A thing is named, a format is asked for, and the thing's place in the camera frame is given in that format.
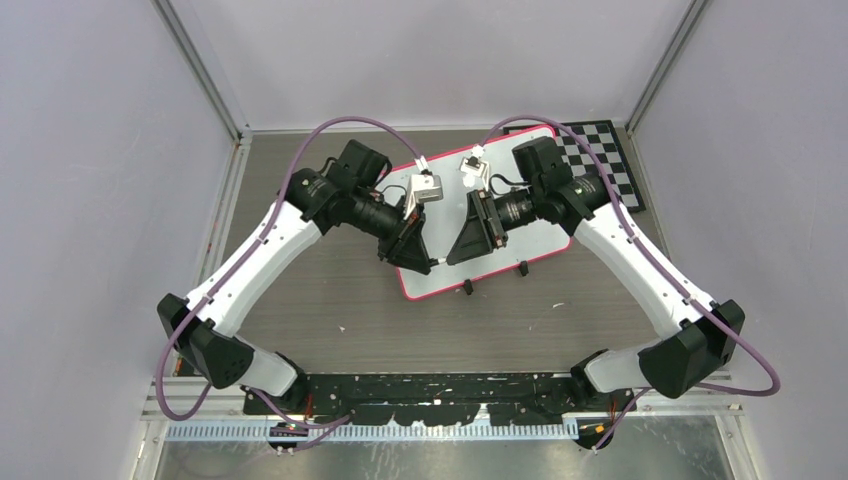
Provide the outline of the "pink framed whiteboard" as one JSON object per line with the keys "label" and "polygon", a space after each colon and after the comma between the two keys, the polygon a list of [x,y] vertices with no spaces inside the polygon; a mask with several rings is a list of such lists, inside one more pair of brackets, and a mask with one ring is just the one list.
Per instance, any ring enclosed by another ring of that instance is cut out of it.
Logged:
{"label": "pink framed whiteboard", "polygon": [[[484,146],[483,160],[491,170],[507,179],[520,180],[512,149],[539,137],[555,136],[548,125],[538,125],[507,135],[495,137]],[[443,198],[424,205],[425,224],[422,236],[428,254],[435,259],[447,257],[464,224],[468,192],[480,188],[482,182],[464,182],[461,160],[471,153],[470,146],[432,156],[429,169],[441,179]],[[476,281],[505,272],[514,272],[523,261],[532,262],[566,251],[571,238],[561,227],[545,221],[534,221],[508,233],[506,246],[493,253],[457,265],[440,263],[428,275],[408,269],[398,269],[404,295],[419,300],[446,291],[462,289],[467,280]]]}

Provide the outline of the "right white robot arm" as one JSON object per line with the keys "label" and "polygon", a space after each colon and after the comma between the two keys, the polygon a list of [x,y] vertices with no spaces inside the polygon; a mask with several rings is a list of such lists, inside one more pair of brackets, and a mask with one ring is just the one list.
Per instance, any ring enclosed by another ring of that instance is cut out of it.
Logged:
{"label": "right white robot arm", "polygon": [[572,368],[571,397],[596,410],[611,391],[650,387],[676,399],[732,357],[743,309],[716,302],[692,285],[642,232],[601,176],[575,177],[551,137],[513,148],[526,187],[498,198],[484,190],[467,195],[465,223],[446,257],[456,265],[506,246],[508,233],[537,220],[560,226],[594,253],[642,307],[657,341],[621,351],[604,350]]}

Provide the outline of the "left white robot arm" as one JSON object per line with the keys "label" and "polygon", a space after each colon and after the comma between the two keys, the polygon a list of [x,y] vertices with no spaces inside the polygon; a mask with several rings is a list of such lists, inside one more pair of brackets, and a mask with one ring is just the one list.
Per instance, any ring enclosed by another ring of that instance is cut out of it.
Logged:
{"label": "left white robot arm", "polygon": [[293,173],[282,203],[273,203],[260,225],[225,263],[185,297],[166,295],[157,306],[174,348],[216,389],[234,384],[264,391],[280,412],[298,412],[307,398],[296,366],[238,335],[255,303],[276,278],[331,228],[350,225],[378,241],[378,257],[428,274],[436,260],[423,240],[423,205],[442,199],[440,178],[424,160],[405,193],[388,203],[376,186],[389,159],[356,141],[316,171]]}

